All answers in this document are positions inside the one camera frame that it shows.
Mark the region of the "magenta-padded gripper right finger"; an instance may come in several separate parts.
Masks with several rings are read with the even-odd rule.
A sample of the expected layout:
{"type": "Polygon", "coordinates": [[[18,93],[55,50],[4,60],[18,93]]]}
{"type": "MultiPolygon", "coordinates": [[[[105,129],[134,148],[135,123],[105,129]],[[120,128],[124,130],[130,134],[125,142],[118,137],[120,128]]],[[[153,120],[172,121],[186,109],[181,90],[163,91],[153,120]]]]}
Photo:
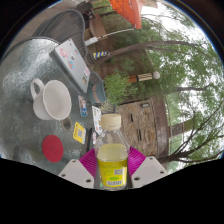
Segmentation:
{"type": "Polygon", "coordinates": [[[128,172],[134,189],[148,185],[168,175],[154,156],[146,157],[131,147],[128,156],[128,172]]]}

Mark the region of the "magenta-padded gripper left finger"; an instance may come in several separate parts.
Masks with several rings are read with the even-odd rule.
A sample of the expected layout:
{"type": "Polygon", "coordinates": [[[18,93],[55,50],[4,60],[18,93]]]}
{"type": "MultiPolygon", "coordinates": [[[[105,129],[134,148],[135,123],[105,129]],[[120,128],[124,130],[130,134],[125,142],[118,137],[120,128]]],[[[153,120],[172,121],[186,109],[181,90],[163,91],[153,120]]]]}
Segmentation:
{"type": "Polygon", "coordinates": [[[59,173],[59,177],[84,188],[97,189],[99,175],[97,174],[95,150],[89,150],[80,159],[70,160],[59,173]]]}

